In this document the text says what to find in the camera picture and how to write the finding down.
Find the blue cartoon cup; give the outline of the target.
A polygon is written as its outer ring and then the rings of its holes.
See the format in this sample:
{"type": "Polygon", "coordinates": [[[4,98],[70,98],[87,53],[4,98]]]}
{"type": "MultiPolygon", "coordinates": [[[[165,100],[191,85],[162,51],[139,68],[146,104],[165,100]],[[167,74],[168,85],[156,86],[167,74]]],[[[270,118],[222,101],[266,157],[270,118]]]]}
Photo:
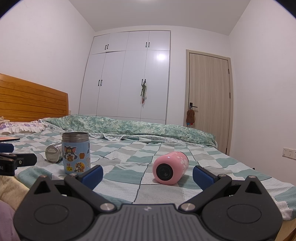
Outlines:
{"type": "Polygon", "coordinates": [[[91,168],[90,140],[86,132],[62,134],[62,157],[66,174],[82,175],[91,168]]]}

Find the pink cup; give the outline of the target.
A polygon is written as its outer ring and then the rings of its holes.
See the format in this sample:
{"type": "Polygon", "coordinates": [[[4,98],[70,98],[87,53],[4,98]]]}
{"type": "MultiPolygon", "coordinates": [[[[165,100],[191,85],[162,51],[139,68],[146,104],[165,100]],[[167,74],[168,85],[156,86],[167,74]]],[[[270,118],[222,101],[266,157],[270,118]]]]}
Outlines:
{"type": "Polygon", "coordinates": [[[175,185],[189,168],[188,157],[180,151],[174,151],[158,157],[152,166],[152,173],[157,182],[175,185]]]}

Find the steel cup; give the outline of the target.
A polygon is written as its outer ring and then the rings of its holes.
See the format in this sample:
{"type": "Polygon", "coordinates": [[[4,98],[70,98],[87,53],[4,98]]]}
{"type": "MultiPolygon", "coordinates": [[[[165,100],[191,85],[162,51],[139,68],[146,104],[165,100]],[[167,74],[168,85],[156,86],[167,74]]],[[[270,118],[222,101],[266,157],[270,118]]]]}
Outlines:
{"type": "Polygon", "coordinates": [[[45,150],[45,157],[50,163],[62,161],[62,143],[49,145],[45,150]]]}

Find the orange book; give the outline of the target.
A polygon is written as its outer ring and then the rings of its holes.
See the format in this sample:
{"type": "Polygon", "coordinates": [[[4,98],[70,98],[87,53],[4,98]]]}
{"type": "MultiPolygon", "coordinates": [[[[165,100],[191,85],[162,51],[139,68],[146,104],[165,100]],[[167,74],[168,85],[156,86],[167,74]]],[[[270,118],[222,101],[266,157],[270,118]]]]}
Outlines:
{"type": "Polygon", "coordinates": [[[0,142],[18,141],[20,138],[17,137],[0,137],[0,142]]]}

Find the purple floral pillow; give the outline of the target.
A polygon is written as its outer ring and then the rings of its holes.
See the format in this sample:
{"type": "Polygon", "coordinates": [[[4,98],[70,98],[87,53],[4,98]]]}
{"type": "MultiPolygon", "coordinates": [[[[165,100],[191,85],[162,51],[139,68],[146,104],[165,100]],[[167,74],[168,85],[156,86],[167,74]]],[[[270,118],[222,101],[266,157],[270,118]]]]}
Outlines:
{"type": "Polygon", "coordinates": [[[1,135],[12,133],[38,133],[45,129],[46,125],[38,121],[1,123],[1,135]]]}

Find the green floral quilt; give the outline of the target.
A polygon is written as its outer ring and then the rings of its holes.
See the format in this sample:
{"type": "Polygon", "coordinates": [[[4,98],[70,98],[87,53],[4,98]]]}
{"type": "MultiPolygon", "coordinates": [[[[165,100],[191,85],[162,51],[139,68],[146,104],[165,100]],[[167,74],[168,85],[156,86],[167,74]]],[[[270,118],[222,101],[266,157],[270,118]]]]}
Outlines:
{"type": "Polygon", "coordinates": [[[51,127],[65,131],[80,131],[108,137],[143,136],[153,140],[160,137],[163,141],[179,140],[193,144],[218,147],[213,134],[178,125],[165,125],[133,120],[117,120],[94,115],[67,115],[61,118],[44,118],[43,122],[51,127]]]}

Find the wooden headboard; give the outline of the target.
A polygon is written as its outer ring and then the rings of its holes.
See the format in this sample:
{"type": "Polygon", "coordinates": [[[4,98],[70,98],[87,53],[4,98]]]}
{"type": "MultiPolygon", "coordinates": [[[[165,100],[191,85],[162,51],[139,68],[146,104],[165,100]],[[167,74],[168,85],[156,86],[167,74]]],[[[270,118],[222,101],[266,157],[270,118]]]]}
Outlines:
{"type": "Polygon", "coordinates": [[[1,116],[5,119],[28,122],[68,114],[67,93],[1,74],[1,116]]]}

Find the brown plush toy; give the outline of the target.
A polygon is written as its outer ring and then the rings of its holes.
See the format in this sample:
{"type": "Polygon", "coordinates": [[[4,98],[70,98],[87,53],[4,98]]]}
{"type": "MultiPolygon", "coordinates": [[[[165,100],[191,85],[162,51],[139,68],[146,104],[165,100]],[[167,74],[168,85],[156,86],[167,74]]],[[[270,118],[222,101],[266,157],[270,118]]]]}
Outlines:
{"type": "Polygon", "coordinates": [[[193,109],[189,109],[186,114],[186,125],[191,126],[195,123],[195,112],[193,109]]]}

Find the beige wooden door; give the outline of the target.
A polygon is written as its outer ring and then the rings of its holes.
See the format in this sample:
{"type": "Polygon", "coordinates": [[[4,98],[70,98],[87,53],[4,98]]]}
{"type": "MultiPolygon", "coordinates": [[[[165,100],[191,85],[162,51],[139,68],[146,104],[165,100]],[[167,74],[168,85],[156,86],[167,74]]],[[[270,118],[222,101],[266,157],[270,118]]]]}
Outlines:
{"type": "Polygon", "coordinates": [[[183,125],[192,102],[195,123],[189,127],[215,136],[218,150],[230,153],[233,130],[233,76],[231,59],[187,50],[183,125]]]}

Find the hanging green ornament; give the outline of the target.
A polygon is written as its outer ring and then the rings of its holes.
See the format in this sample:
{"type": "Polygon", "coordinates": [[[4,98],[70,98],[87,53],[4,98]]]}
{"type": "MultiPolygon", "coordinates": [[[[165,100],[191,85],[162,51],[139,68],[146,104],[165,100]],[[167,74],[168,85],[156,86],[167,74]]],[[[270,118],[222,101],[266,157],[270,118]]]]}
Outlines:
{"type": "Polygon", "coordinates": [[[141,105],[144,105],[145,100],[147,99],[147,81],[146,79],[142,80],[142,84],[141,84],[141,93],[140,93],[140,97],[141,97],[141,105]]]}

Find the white wardrobe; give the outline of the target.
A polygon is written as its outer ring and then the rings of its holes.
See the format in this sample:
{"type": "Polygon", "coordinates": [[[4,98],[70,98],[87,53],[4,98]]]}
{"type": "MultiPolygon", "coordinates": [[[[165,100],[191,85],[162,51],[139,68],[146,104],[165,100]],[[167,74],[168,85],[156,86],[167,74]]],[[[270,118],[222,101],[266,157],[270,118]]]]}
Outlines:
{"type": "Polygon", "coordinates": [[[117,32],[95,36],[89,53],[79,114],[166,123],[171,33],[117,32]],[[147,99],[141,105],[142,80],[147,99]]]}

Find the wall power outlet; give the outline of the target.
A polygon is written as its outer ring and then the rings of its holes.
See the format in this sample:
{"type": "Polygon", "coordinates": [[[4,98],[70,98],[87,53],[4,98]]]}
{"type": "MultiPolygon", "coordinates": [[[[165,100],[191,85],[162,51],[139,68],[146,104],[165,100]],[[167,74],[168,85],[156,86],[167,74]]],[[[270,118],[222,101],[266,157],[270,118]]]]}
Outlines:
{"type": "Polygon", "coordinates": [[[296,160],[296,149],[283,148],[282,156],[296,160]]]}

